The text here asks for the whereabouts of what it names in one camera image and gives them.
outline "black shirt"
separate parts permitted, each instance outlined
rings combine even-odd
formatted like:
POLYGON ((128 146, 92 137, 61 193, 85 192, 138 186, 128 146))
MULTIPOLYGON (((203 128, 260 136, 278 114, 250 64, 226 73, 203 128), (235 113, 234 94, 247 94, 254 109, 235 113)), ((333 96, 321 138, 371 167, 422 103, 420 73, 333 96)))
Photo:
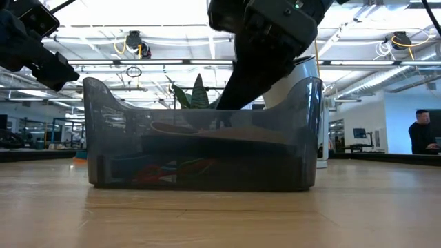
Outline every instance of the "black shirt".
POLYGON ((409 135, 412 140, 412 154, 433 154, 427 145, 436 143, 432 136, 430 124, 421 125, 414 123, 409 127, 409 135))

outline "computer monitor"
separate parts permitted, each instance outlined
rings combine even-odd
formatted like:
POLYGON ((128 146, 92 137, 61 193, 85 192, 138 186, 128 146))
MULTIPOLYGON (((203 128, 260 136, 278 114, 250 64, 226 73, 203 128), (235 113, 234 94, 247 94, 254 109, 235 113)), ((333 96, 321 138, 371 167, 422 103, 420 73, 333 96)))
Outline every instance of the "computer monitor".
POLYGON ((366 138, 366 129, 364 128, 354 128, 353 129, 354 138, 366 138))

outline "white wall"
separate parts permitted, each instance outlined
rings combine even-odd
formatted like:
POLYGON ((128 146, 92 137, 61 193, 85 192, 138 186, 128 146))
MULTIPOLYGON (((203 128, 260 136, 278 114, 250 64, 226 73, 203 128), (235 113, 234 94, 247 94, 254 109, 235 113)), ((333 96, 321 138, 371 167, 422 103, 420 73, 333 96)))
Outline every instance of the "white wall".
POLYGON ((439 94, 386 93, 384 95, 389 153, 412 154, 409 127, 416 120, 415 111, 441 109, 440 97, 439 94))
POLYGON ((329 121, 343 119, 345 124, 345 145, 362 143, 370 145, 369 136, 366 139, 354 138, 353 128, 365 128, 366 132, 375 133, 380 131, 380 147, 374 151, 388 152, 386 115, 384 112, 383 93, 378 92, 375 96, 362 97, 361 103, 343 103, 337 107, 337 112, 329 114, 329 121))

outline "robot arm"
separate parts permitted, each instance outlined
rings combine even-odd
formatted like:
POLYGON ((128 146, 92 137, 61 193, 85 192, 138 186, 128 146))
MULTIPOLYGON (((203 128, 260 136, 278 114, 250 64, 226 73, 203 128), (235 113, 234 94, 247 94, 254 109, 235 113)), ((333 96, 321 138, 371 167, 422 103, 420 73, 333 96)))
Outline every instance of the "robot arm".
POLYGON ((37 81, 56 91, 66 82, 77 80, 79 75, 68 60, 41 43, 42 37, 52 34, 59 25, 39 0, 0 0, 0 66, 12 72, 27 67, 37 81))
POLYGON ((240 109, 294 69, 334 0, 212 0, 209 24, 236 35, 236 64, 218 109, 240 109))

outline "storage bin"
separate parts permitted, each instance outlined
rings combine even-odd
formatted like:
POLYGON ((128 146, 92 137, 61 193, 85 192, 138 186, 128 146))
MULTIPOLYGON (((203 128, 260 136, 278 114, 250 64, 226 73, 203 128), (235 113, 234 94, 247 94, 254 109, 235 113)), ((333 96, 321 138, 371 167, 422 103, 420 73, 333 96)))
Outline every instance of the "storage bin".
POLYGON ((320 79, 301 80, 268 110, 150 110, 116 100, 97 79, 83 84, 89 182, 96 187, 298 191, 314 185, 320 79))

